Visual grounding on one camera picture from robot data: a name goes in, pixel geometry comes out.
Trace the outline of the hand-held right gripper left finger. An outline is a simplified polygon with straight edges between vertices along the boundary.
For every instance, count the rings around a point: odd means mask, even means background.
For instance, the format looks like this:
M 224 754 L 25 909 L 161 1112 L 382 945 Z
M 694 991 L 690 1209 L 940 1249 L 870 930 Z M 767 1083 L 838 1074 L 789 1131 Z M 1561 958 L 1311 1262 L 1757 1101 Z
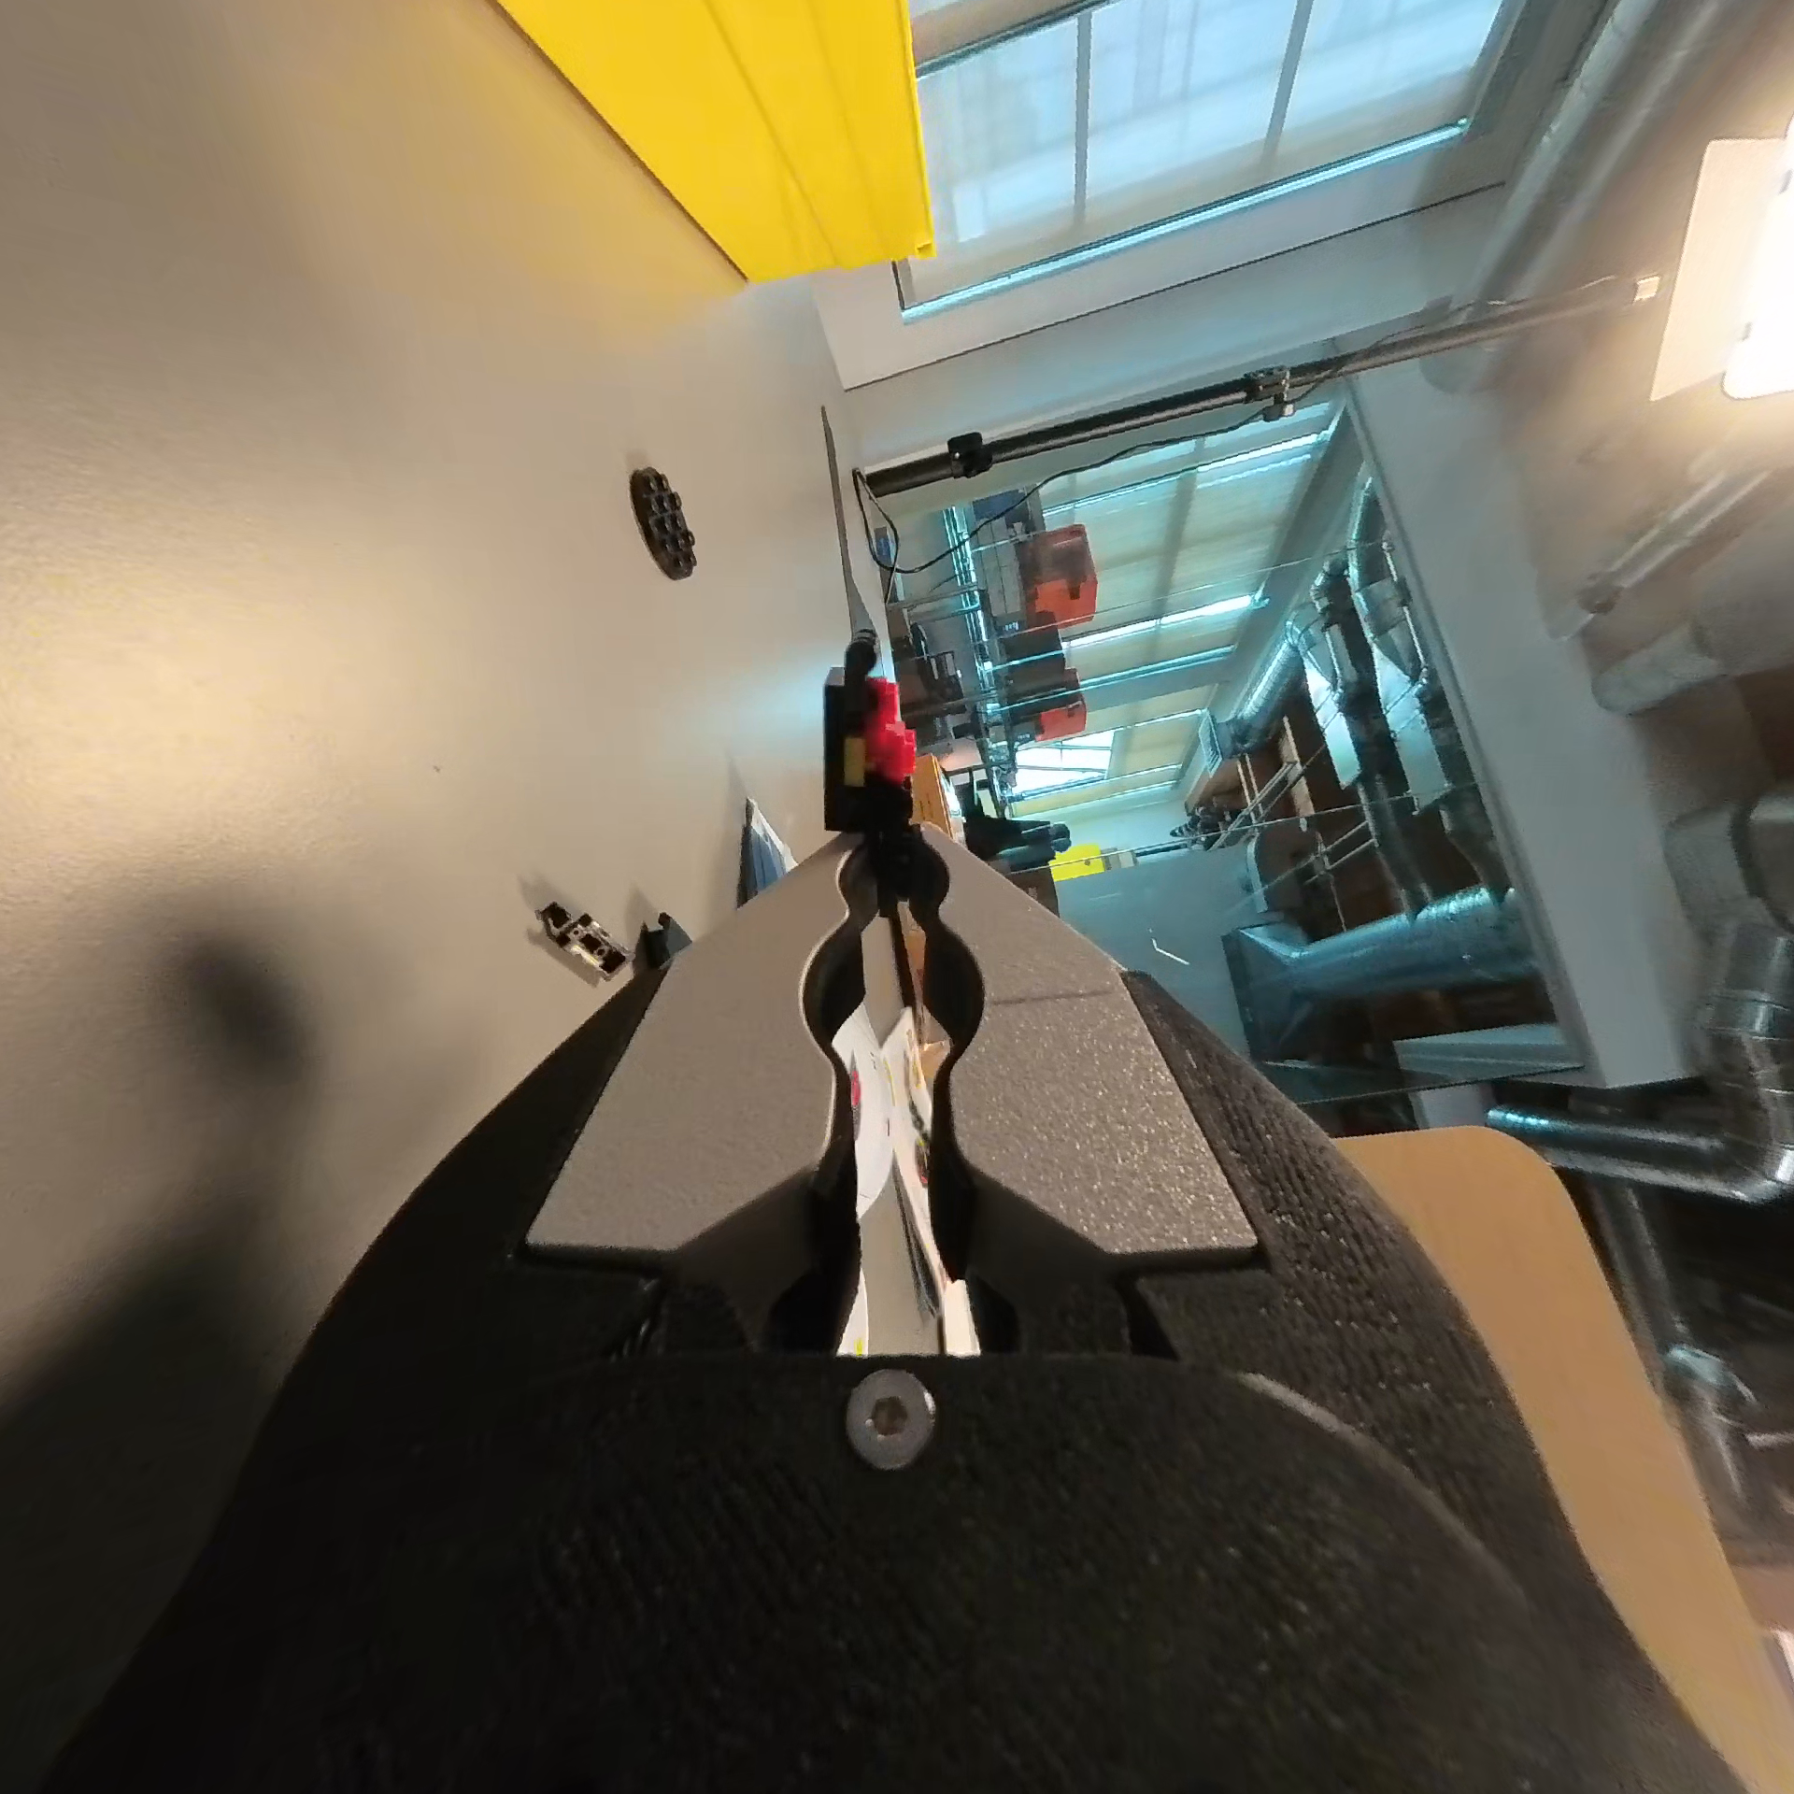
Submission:
M 838 834 L 676 955 L 530 1223 L 530 1252 L 717 1289 L 734 1310 L 845 1310 L 860 1274 L 848 1069 L 878 909 Z

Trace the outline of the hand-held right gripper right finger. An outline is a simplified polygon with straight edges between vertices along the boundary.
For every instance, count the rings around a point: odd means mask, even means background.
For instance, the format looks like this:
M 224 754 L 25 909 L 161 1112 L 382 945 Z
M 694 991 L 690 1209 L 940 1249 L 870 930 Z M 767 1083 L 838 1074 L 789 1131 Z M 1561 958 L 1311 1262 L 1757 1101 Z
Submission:
M 1101 1274 L 1247 1265 L 1257 1229 L 1110 955 L 928 825 L 902 897 L 933 1078 L 933 1243 L 963 1284 L 1048 1298 Z

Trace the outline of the black lego assembly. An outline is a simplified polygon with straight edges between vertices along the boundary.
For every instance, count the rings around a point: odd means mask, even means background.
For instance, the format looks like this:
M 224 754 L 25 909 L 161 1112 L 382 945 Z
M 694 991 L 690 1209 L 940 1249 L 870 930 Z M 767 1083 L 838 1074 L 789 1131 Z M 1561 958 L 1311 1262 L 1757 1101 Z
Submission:
M 863 734 L 864 684 L 845 685 L 844 663 L 822 685 L 822 825 L 864 847 L 879 915 L 888 921 L 898 989 L 918 1016 L 926 1009 L 926 929 L 945 893 L 938 838 L 913 809 L 912 778 L 891 786 L 878 778 L 848 790 L 838 782 L 838 749 L 848 734 Z

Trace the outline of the yellow plastic bin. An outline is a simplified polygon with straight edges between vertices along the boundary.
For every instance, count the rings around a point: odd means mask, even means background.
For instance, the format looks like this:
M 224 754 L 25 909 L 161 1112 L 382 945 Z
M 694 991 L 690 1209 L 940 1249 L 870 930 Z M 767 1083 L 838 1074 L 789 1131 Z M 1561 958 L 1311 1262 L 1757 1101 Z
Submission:
M 504 2 L 727 263 L 935 254 L 905 2 Z

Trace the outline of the flat black lego clip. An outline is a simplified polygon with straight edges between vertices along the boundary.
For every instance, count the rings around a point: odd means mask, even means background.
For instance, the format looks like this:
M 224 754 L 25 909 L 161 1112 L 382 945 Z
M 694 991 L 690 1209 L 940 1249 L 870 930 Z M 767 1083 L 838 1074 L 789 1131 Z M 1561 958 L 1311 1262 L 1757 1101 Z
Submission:
M 609 983 L 634 963 L 634 953 L 589 912 L 545 904 L 533 921 L 549 951 L 572 966 L 580 978 Z

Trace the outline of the round black lego piece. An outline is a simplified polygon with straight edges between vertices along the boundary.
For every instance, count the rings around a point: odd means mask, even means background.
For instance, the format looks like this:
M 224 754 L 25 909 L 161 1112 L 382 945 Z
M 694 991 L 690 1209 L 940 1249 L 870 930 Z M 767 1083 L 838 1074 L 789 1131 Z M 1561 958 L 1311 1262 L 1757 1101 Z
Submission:
M 630 471 L 630 503 L 648 557 L 662 577 L 690 579 L 695 569 L 695 536 L 680 494 L 654 466 Z

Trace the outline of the open instruction booklet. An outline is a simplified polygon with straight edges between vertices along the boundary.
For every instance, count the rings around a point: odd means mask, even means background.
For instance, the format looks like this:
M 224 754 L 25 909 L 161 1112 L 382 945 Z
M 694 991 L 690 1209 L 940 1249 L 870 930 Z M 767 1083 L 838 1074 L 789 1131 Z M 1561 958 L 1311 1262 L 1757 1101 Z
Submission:
M 888 921 L 863 930 L 860 968 L 863 999 L 832 1040 L 848 1074 L 858 1178 L 858 1288 L 838 1352 L 972 1354 L 969 1296 L 949 1281 L 926 1213 L 933 1065 Z

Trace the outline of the metal shelf rack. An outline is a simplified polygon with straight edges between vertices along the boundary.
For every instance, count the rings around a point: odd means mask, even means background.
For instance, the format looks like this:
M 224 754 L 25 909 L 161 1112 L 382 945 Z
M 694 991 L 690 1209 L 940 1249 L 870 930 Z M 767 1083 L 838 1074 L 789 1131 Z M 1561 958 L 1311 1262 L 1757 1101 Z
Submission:
M 1095 622 L 1024 625 L 1017 544 L 1042 530 L 1054 530 L 1042 498 L 1009 489 L 926 514 L 913 542 L 891 528 L 875 536 L 916 746 L 965 797 L 1000 814 L 1091 788 L 1112 758 L 1107 732 L 1029 738 L 1026 700 L 1068 669 L 1087 700 L 1081 669 L 1091 649 L 1076 641 Z

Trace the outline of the large paned window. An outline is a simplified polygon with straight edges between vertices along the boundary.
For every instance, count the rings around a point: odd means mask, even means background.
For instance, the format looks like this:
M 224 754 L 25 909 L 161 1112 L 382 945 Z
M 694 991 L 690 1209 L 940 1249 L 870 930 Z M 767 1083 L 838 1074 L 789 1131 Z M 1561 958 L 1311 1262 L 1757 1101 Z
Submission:
M 1513 5 L 925 5 L 923 321 L 1467 134 Z
M 1091 542 L 1100 605 L 1076 645 L 1091 649 L 1081 669 L 1088 731 L 1112 737 L 1112 758 L 1100 783 L 1006 815 L 1174 795 L 1336 428 L 1338 405 L 1320 400 L 1045 483 L 1048 520 L 1081 522 Z

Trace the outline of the black light stand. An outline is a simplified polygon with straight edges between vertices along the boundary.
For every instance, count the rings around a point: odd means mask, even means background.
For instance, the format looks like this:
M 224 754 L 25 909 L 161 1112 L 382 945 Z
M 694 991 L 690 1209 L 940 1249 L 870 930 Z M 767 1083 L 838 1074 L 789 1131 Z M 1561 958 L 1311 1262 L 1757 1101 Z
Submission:
M 1504 344 L 1526 328 L 1645 307 L 1665 291 L 1664 275 L 1603 275 L 1545 297 L 1457 306 L 1441 321 L 1386 332 L 1363 347 L 1334 349 L 1294 364 L 1247 369 L 1210 384 L 1137 396 L 1008 433 L 954 433 L 938 450 L 872 468 L 864 485 L 869 496 L 884 499 L 933 483 L 981 479 L 996 466 L 1029 457 L 1085 448 L 1141 428 L 1166 428 L 1222 412 L 1241 412 L 1244 421 L 1284 418 L 1306 396 L 1341 378 Z

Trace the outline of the studio light panel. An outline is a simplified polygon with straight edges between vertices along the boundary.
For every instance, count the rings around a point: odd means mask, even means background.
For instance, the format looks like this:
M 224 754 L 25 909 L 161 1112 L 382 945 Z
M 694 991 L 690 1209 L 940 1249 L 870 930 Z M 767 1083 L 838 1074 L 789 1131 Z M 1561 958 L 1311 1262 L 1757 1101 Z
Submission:
M 1792 391 L 1792 133 L 1711 140 L 1674 266 L 1650 401 Z

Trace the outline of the silver ventilation duct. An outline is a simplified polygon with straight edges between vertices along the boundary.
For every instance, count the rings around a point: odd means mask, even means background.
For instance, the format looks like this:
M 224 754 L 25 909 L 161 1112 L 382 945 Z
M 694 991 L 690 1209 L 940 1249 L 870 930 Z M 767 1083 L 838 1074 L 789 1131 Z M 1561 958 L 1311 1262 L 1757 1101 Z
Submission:
M 1224 945 L 1248 1050 L 1296 1055 L 1334 1007 L 1409 994 L 1459 994 L 1532 979 L 1532 941 L 1495 834 L 1464 734 L 1399 565 L 1384 496 L 1355 485 L 1347 536 L 1315 569 L 1272 639 L 1272 656 L 1222 723 L 1233 763 L 1269 747 L 1296 700 L 1317 751 L 1285 771 L 1284 792 L 1327 771 L 1388 890 L 1390 913 L 1327 935 L 1299 921 L 1317 882 L 1320 842 L 1296 847 L 1247 806 L 1254 845 L 1294 858 L 1264 882 L 1269 918 Z

